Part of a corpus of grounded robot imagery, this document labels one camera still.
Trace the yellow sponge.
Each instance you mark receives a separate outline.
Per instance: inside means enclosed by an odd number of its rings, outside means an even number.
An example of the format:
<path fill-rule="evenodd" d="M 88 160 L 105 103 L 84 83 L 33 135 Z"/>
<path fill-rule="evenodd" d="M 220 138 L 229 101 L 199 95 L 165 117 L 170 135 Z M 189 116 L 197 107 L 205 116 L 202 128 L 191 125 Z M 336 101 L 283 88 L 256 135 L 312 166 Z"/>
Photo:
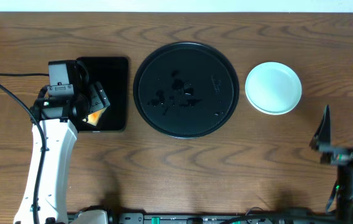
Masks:
<path fill-rule="evenodd" d="M 102 114 L 105 112 L 106 108 L 100 109 L 94 113 L 89 114 L 83 119 L 83 122 L 90 124 L 92 126 L 97 126 Z"/>

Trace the green plate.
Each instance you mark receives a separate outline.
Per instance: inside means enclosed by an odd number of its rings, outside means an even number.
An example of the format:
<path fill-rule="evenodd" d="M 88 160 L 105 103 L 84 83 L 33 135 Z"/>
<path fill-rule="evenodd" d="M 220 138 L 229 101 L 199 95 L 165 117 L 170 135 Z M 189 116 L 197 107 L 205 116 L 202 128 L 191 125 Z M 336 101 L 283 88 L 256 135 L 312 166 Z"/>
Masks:
<path fill-rule="evenodd" d="M 270 115 L 286 114 L 300 102 L 301 81 L 294 70 L 279 62 L 255 66 L 245 81 L 245 95 L 257 110 Z"/>

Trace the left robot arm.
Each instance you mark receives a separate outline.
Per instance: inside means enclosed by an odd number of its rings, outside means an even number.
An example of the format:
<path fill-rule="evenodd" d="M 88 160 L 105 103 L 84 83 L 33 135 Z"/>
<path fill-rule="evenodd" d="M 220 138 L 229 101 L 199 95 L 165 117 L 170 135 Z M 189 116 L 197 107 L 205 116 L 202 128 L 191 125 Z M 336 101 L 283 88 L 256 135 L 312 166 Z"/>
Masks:
<path fill-rule="evenodd" d="M 99 81 L 104 57 L 48 64 L 50 83 L 30 108 L 33 150 L 14 223 L 69 223 L 66 188 L 71 154 L 84 128 L 104 127 L 110 91 Z"/>

